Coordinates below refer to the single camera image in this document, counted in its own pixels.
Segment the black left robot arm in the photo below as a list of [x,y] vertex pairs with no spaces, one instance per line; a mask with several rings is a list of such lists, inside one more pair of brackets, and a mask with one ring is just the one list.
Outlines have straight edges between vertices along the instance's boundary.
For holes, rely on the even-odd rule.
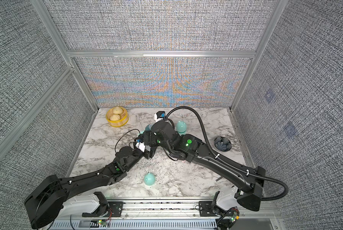
[[53,222],[70,198],[120,182],[141,158],[153,158],[156,149],[147,147],[142,151],[125,146],[110,164],[97,171],[67,178],[58,178],[55,174],[48,176],[24,201],[31,227],[37,230]]

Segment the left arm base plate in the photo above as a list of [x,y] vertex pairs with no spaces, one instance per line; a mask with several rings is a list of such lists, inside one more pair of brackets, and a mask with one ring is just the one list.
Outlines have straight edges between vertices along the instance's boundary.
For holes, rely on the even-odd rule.
[[93,217],[120,217],[123,211],[122,201],[110,201],[107,205],[100,204],[100,206],[93,213],[82,213],[84,218]]

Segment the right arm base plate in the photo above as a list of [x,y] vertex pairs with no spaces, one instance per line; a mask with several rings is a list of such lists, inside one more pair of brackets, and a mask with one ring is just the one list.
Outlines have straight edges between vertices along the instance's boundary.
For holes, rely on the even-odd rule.
[[199,201],[195,209],[199,211],[201,217],[216,217],[218,219],[229,218],[230,221],[236,222],[239,219],[240,212],[237,207],[224,211],[212,201]]

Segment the teal nipple collar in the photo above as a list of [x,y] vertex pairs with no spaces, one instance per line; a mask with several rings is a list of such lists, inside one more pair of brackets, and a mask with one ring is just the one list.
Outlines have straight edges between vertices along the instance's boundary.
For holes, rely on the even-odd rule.
[[146,126],[145,131],[151,131],[153,124],[149,124]]

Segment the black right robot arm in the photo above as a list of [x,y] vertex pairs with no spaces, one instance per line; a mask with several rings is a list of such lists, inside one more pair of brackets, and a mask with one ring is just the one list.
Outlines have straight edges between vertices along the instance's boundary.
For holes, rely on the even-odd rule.
[[260,177],[266,174],[264,168],[251,168],[213,152],[199,138],[190,134],[179,135],[165,121],[155,123],[150,131],[144,131],[138,139],[151,153],[161,147],[172,158],[204,166],[233,183],[232,188],[216,192],[212,203],[214,210],[228,211],[242,206],[259,211],[264,184]]

